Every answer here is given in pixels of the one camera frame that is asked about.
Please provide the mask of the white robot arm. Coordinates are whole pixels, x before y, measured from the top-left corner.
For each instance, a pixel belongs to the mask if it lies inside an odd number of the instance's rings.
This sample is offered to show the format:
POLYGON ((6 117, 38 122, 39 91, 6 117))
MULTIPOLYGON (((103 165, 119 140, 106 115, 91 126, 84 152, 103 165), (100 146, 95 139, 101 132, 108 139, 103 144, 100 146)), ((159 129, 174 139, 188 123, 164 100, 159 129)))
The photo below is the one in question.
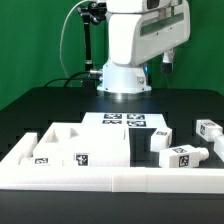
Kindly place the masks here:
POLYGON ((103 94, 148 93, 144 64, 188 40, 187 0, 105 0, 109 58, 103 66, 103 94))

